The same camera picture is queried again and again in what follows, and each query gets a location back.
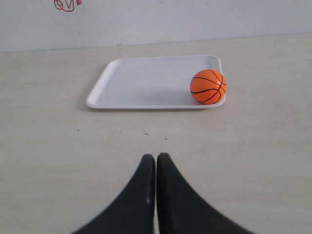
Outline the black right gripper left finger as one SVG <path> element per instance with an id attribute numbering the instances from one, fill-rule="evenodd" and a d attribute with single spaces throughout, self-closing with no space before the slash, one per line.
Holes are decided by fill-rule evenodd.
<path id="1" fill-rule="evenodd" d="M 143 155 L 128 184 L 115 200 L 76 234 L 153 234 L 155 159 Z"/>

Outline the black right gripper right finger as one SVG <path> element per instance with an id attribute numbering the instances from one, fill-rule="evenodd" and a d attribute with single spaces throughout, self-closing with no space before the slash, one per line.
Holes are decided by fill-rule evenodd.
<path id="1" fill-rule="evenodd" d="M 157 157 L 156 203 L 161 234 L 250 234 L 208 204 L 185 180 L 168 153 Z"/>

